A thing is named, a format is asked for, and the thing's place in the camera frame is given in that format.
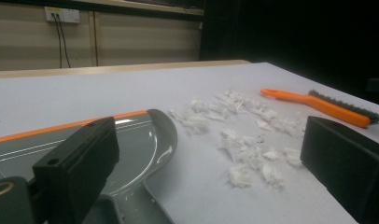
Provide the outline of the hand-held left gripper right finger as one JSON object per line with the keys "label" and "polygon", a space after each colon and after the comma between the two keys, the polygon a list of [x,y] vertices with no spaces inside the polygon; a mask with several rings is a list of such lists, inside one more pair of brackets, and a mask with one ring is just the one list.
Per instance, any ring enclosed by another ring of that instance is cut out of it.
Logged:
{"label": "hand-held left gripper right finger", "polygon": [[301,161],[358,224],[379,224],[379,143],[310,116]]}

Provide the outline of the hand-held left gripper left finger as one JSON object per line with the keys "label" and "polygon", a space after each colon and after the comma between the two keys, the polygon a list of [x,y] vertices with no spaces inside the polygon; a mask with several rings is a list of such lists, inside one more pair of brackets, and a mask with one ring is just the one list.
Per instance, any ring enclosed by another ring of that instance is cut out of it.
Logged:
{"label": "hand-held left gripper left finger", "polygon": [[49,224],[81,224],[119,162],[115,120],[84,125],[33,166],[46,193]]}

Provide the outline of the orange brush with grey bristles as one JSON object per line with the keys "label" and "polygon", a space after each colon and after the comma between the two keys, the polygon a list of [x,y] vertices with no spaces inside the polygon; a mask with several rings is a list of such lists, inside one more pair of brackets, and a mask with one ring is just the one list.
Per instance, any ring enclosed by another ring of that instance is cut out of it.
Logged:
{"label": "orange brush with grey bristles", "polygon": [[307,94],[272,89],[261,89],[260,92],[275,99],[308,105],[324,114],[360,128],[367,128],[370,124],[379,122],[378,113],[336,100],[315,90],[310,90]]}

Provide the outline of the grey dustpan with orange edge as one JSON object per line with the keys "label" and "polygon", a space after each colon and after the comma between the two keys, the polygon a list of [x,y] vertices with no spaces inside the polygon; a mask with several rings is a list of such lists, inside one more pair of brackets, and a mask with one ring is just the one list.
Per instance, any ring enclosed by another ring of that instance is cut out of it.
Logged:
{"label": "grey dustpan with orange edge", "polygon": [[[119,162],[81,224],[173,224],[153,197],[148,180],[173,157],[174,123],[149,109],[115,120]],[[33,166],[84,125],[98,119],[0,137],[0,224],[49,224],[46,193]]]}

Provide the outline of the pile of white paper scraps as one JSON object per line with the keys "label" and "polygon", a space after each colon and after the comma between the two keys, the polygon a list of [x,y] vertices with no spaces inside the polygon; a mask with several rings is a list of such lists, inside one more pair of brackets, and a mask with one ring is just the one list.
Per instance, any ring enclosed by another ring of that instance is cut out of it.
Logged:
{"label": "pile of white paper scraps", "polygon": [[281,189],[284,177],[278,164],[302,166],[300,150],[290,143],[304,137],[305,115],[301,112],[281,116],[260,97],[228,90],[211,103],[195,97],[181,110],[170,109],[169,114],[189,134],[207,133],[213,121],[221,123],[219,148],[232,161],[228,178],[234,187],[248,188],[258,175],[265,184]]}

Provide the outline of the wooden table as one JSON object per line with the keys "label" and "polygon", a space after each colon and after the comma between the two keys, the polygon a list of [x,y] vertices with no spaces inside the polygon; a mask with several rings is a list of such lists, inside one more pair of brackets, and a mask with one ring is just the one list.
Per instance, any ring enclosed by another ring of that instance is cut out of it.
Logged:
{"label": "wooden table", "polygon": [[202,61],[202,62],[182,62],[182,63],[147,63],[147,64],[93,66],[93,67],[78,67],[78,68],[0,71],[0,78],[92,75],[92,74],[104,74],[104,73],[119,73],[119,72],[158,70],[158,69],[223,66],[223,65],[238,65],[238,64],[248,64],[248,61],[222,60],[222,61]]}

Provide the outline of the black curtain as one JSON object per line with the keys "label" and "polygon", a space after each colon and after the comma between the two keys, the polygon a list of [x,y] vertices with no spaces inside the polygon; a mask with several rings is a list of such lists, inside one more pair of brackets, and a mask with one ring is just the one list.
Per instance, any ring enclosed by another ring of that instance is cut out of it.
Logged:
{"label": "black curtain", "polygon": [[379,0],[205,0],[200,58],[272,63],[379,104]]}

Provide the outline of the white wall socket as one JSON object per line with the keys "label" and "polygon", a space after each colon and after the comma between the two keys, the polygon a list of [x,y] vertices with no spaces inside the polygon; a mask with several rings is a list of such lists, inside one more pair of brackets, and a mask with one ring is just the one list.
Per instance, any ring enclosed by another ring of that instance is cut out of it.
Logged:
{"label": "white wall socket", "polygon": [[60,21],[65,23],[80,23],[79,11],[69,8],[44,7],[46,21]]}

